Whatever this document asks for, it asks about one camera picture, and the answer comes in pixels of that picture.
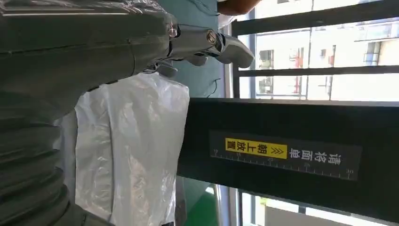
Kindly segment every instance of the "building window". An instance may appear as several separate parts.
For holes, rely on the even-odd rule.
[[[303,68],[304,48],[292,48],[289,52],[289,68]]]
[[[273,77],[266,77],[259,81],[259,94],[273,94]]]
[[[267,70],[274,68],[274,50],[262,50],[259,52],[259,69]]]
[[[370,42],[367,45],[367,52],[364,54],[365,66],[377,66],[380,56],[381,42]]]

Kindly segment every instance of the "gray machine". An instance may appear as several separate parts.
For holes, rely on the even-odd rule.
[[[54,120],[101,84],[207,57],[246,68],[236,38],[131,2],[0,0],[0,226],[109,225],[68,198]]]

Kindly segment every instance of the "arrow symbol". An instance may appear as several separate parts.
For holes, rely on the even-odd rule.
[[[272,147],[271,148],[273,151],[271,152],[272,154],[283,154],[283,150],[281,150],[281,149],[279,149],[279,148],[275,148],[275,147]]]

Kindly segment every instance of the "window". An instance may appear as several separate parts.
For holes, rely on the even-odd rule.
[[[322,207],[310,206],[306,203],[292,203],[291,201],[274,197],[261,197],[242,193],[241,211],[242,225],[337,225],[337,223],[351,226],[387,226],[388,222],[377,219],[363,219],[362,216]]]
[[[379,0],[263,0],[255,7],[255,18],[304,13],[315,10],[344,7]],[[238,20],[249,20],[248,16],[239,16]]]
[[[252,69],[259,73],[256,73],[255,80],[241,83],[240,89],[252,93],[250,89],[254,87],[254,94],[247,97],[260,99],[399,101],[396,89],[392,87],[398,83],[395,73],[364,76],[348,73],[347,77],[262,75],[263,72],[267,74],[267,70],[399,65],[396,57],[399,51],[398,29],[397,17],[241,35],[239,38],[247,40],[245,44],[259,53],[255,59],[256,67]]]
[[[367,52],[364,54],[365,66],[377,66],[380,57],[381,42],[370,42],[367,45]]]
[[[274,69],[274,50],[259,51],[259,68]]]

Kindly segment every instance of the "plastic bag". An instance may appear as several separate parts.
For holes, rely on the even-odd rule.
[[[117,226],[174,221],[188,103],[187,87],[157,73],[138,74],[82,96],[76,107],[76,203]]]
[[[75,203],[109,220],[113,200],[113,159],[111,127],[105,88],[101,86],[80,97],[76,141]]]

